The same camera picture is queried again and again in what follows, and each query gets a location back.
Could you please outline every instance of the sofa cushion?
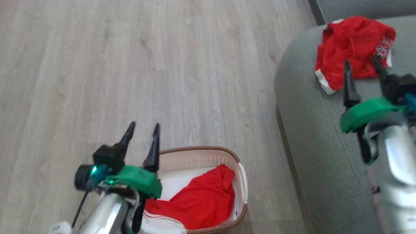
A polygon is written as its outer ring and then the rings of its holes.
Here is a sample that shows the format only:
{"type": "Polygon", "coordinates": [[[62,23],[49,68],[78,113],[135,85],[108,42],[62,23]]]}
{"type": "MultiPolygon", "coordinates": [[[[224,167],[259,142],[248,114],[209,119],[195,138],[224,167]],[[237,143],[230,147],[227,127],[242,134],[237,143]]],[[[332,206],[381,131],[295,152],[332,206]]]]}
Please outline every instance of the sofa cushion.
{"type": "MultiPolygon", "coordinates": [[[[379,20],[397,38],[389,73],[416,75],[416,17],[379,20]]],[[[357,138],[343,134],[342,91],[327,95],[314,76],[322,26],[295,39],[285,51],[275,93],[302,192],[322,233],[380,233],[357,138]]],[[[356,81],[363,99],[381,95],[378,80],[356,81]]]]}

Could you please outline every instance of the green gripper mount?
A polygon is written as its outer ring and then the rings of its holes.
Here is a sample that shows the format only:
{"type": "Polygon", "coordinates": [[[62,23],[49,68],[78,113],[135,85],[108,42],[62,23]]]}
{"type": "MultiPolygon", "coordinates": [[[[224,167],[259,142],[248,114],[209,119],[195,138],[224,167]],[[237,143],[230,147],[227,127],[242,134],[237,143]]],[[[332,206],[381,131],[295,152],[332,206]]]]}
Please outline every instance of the green gripper mount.
{"type": "Polygon", "coordinates": [[[341,118],[340,126],[344,133],[356,132],[360,127],[384,115],[404,111],[404,106],[394,105],[385,97],[371,98],[349,108],[341,118]]]}
{"type": "Polygon", "coordinates": [[[141,167],[125,165],[117,175],[108,175],[104,183],[124,184],[155,199],[160,198],[162,194],[162,184],[156,174],[141,167]]]}

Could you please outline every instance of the red clothing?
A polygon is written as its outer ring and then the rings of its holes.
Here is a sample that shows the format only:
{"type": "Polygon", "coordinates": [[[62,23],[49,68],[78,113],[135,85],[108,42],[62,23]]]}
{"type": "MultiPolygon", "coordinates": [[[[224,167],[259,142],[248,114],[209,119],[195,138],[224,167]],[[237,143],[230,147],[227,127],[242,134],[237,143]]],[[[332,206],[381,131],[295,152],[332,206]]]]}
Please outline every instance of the red clothing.
{"type": "Polygon", "coordinates": [[[374,55],[382,57],[385,67],[390,65],[390,47],[395,39],[396,31],[392,27],[362,16],[330,23],[318,47],[315,74],[321,85],[326,81],[331,90],[339,90],[344,81],[344,61],[348,59],[353,78],[375,78],[374,55]]]}
{"type": "Polygon", "coordinates": [[[180,221],[187,230],[215,227],[234,207],[234,171],[225,165],[194,178],[170,201],[148,199],[145,210],[180,221]]]}

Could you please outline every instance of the sofa seam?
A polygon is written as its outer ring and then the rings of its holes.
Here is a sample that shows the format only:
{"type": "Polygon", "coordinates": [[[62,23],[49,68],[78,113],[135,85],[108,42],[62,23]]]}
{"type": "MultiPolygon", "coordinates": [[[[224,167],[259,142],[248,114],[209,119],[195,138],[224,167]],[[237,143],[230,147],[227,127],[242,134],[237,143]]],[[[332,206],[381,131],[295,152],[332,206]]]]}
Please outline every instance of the sofa seam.
{"type": "MultiPolygon", "coordinates": [[[[311,55],[310,55],[310,53],[309,53],[309,51],[306,49],[306,45],[305,45],[305,43],[303,43],[303,48],[305,49],[305,51],[306,51],[306,54],[307,54],[307,56],[308,56],[308,60],[309,60],[309,62],[310,62],[310,64],[313,64],[313,62],[312,62],[312,57],[311,57],[311,55]]],[[[362,182],[362,180],[361,179],[359,179],[359,176],[358,176],[358,173],[356,172],[356,170],[354,170],[354,166],[352,165],[352,160],[351,160],[351,157],[347,154],[347,151],[346,151],[346,146],[345,146],[345,143],[344,143],[344,141],[342,141],[342,139],[341,139],[341,135],[340,135],[340,133],[338,132],[338,131],[336,131],[335,130],[335,128],[336,127],[338,127],[338,126],[334,126],[334,123],[335,123],[335,119],[334,119],[334,116],[333,115],[331,115],[330,114],[330,112],[328,111],[330,108],[329,108],[329,106],[328,106],[328,103],[326,102],[326,101],[324,101],[324,98],[323,98],[323,96],[322,96],[322,93],[320,92],[320,91],[318,91],[319,92],[319,97],[321,98],[321,101],[322,101],[322,103],[324,103],[324,106],[325,106],[325,111],[326,111],[326,114],[327,114],[327,116],[331,119],[331,121],[330,121],[330,125],[331,125],[331,127],[332,127],[332,131],[336,134],[336,136],[337,136],[337,139],[338,139],[338,141],[340,142],[340,146],[342,147],[342,152],[347,156],[347,158],[348,158],[348,167],[349,167],[349,170],[355,175],[355,178],[356,178],[356,180],[359,182],[359,184],[360,184],[360,186],[361,186],[361,188],[363,189],[363,190],[367,190],[367,187],[366,186],[364,186],[364,184],[363,184],[363,182],[362,182]]]]}

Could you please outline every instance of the basket handle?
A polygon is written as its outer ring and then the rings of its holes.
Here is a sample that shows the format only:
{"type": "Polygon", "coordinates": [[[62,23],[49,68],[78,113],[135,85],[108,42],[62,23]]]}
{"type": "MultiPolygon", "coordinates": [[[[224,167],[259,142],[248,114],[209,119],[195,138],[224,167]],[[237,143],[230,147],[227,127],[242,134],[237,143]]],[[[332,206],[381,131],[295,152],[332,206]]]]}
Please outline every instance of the basket handle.
{"type": "Polygon", "coordinates": [[[239,168],[239,171],[240,171],[239,179],[240,179],[240,184],[242,186],[241,193],[242,193],[244,204],[247,204],[247,200],[248,200],[247,175],[245,174],[245,170],[244,170],[243,165],[241,163],[238,163],[238,166],[240,166],[240,168],[239,168]]]}

